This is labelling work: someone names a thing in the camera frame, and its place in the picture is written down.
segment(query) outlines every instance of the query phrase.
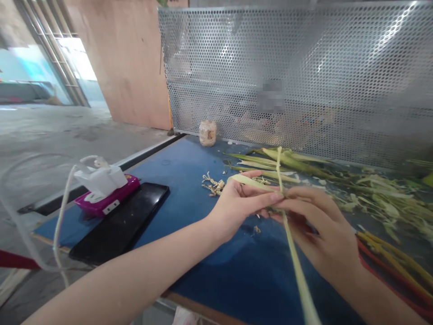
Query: white cable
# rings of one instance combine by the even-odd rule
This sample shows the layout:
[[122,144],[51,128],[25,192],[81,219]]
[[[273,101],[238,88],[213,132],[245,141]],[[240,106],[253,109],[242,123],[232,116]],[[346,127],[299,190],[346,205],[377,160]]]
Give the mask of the white cable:
[[[87,157],[84,157],[83,159],[80,159],[80,162],[85,163],[87,160],[92,159],[92,158],[96,158],[96,157],[97,156],[87,156]],[[69,172],[68,180],[66,181],[66,186],[64,188],[62,204],[60,205],[59,218],[57,219],[57,224],[55,225],[54,240],[53,240],[53,252],[54,252],[54,259],[55,259],[57,266],[59,267],[60,270],[63,269],[62,262],[60,260],[60,250],[59,250],[59,248],[60,248],[60,231],[62,229],[64,211],[65,211],[66,205],[68,204],[68,198],[69,198],[71,183],[72,183],[72,180],[74,178],[75,170],[77,170],[77,168],[78,168],[77,165],[73,165],[71,168],[71,171]],[[60,273],[62,274],[64,286],[67,288],[69,286],[68,277],[66,276],[66,273],[64,271],[60,271]]]
[[61,154],[61,153],[41,153],[41,154],[37,154],[37,155],[31,156],[31,157],[28,157],[28,158],[23,159],[23,160],[20,160],[16,164],[14,164],[11,167],[9,167],[2,174],[2,176],[0,178],[0,201],[2,202],[2,204],[5,207],[6,211],[9,213],[9,215],[12,218],[13,222],[17,225],[18,232],[19,232],[21,238],[23,239],[24,244],[26,245],[28,251],[30,252],[30,255],[35,260],[35,262],[39,265],[39,267],[41,269],[47,271],[47,272],[60,272],[61,270],[59,268],[48,265],[41,258],[41,256],[39,255],[39,253],[38,253],[38,251],[36,249],[35,244],[32,242],[32,239],[31,239],[30,235],[27,232],[26,227],[24,226],[24,224],[21,221],[21,218],[20,218],[19,214],[15,211],[14,207],[12,206],[12,204],[6,198],[5,189],[4,189],[6,181],[8,179],[8,176],[10,175],[10,173],[12,171],[14,171],[19,166],[23,165],[24,163],[26,163],[26,162],[28,162],[30,160],[33,160],[33,159],[36,159],[36,158],[39,158],[39,157],[45,157],[45,156],[63,156],[63,157],[72,158],[71,156],[68,156],[68,155],[65,155],[65,154]]
[[[20,160],[16,164],[9,167],[0,177],[0,202],[3,204],[3,206],[5,207],[5,210],[11,216],[13,222],[17,225],[18,232],[19,232],[21,238],[23,239],[24,244],[26,245],[28,251],[30,252],[31,257],[35,260],[35,262],[39,265],[39,267],[41,269],[43,269],[44,271],[47,271],[47,272],[61,272],[65,287],[68,287],[69,286],[69,280],[66,276],[66,273],[64,272],[66,269],[62,267],[62,264],[60,261],[59,239],[60,239],[61,224],[63,222],[63,217],[64,217],[64,210],[65,210],[65,207],[68,203],[72,177],[74,176],[74,172],[75,172],[75,169],[77,166],[74,165],[72,167],[70,173],[69,173],[68,180],[67,180],[66,186],[65,186],[65,192],[63,195],[63,199],[62,199],[62,204],[60,206],[59,218],[57,220],[57,224],[55,227],[54,241],[53,241],[53,252],[54,252],[54,258],[56,260],[58,267],[48,265],[41,258],[41,256],[39,255],[39,253],[36,249],[36,246],[32,242],[32,239],[27,232],[26,227],[24,226],[24,224],[21,221],[19,214],[15,211],[15,208],[12,206],[12,204],[10,203],[10,201],[7,199],[7,197],[5,195],[4,187],[5,187],[6,182],[8,180],[8,176],[11,174],[11,172],[13,172],[19,166],[23,165],[24,163],[26,163],[30,160],[34,160],[36,158],[46,157],[46,156],[61,156],[61,157],[72,158],[71,156],[66,155],[66,154],[62,154],[62,153],[40,153],[40,154],[25,158],[23,160]],[[82,161],[86,161],[88,159],[96,158],[96,157],[97,156],[87,156],[87,157],[83,158]]]

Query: metal mesh screen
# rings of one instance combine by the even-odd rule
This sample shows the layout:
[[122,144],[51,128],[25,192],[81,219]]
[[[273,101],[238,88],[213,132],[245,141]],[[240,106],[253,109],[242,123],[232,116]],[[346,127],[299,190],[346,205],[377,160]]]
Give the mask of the metal mesh screen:
[[382,167],[433,144],[433,3],[158,14],[176,130]]

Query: glass jar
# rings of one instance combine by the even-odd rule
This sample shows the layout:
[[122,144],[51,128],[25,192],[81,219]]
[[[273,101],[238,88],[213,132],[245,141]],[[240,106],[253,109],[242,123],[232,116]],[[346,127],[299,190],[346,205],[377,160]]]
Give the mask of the glass jar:
[[204,120],[200,123],[198,129],[202,146],[213,146],[217,140],[217,124],[214,121]]

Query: floor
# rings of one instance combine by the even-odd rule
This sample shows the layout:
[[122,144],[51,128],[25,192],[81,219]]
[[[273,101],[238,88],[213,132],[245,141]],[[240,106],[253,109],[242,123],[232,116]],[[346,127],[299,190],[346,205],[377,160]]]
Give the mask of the floor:
[[[103,156],[115,163],[165,139],[167,131],[113,122],[107,107],[59,107],[47,105],[0,106],[0,174],[21,159],[38,153],[62,153],[71,158],[49,157],[26,163],[9,175],[0,186],[8,199],[21,208],[64,188],[71,163],[90,155]],[[29,229],[40,216],[26,216]],[[54,265],[50,246],[34,241],[43,259]],[[14,224],[0,205],[0,249],[28,256]],[[83,266],[66,255],[67,266]],[[7,270],[0,269],[0,282]],[[83,272],[70,272],[72,281]],[[20,324],[36,309],[63,289],[58,274],[32,272],[0,309],[0,324]],[[143,324],[169,325],[174,312],[151,307],[143,314]]]

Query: smartphone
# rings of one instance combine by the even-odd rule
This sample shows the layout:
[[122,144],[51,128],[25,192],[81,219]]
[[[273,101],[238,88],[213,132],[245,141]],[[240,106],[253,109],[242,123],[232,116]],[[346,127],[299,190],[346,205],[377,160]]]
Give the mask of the smartphone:
[[133,249],[170,193],[168,186],[143,183],[69,252],[69,257],[101,265]]

